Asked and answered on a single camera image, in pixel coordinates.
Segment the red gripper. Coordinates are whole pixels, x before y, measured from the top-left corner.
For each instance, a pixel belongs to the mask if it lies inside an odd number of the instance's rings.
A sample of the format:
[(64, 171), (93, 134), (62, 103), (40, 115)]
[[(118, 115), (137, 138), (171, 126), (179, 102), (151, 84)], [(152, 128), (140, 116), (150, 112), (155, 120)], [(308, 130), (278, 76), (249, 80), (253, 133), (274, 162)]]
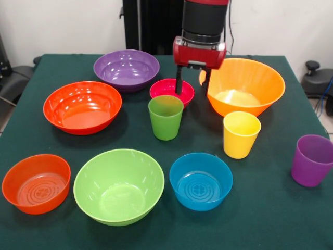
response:
[(182, 92), (182, 67), (201, 67), (206, 73), (202, 83), (204, 95), (207, 96), (211, 69), (219, 69), (226, 55), (226, 44), (220, 42), (214, 45), (199, 45), (187, 42), (177, 36), (173, 42), (173, 58), (177, 64), (175, 93)]

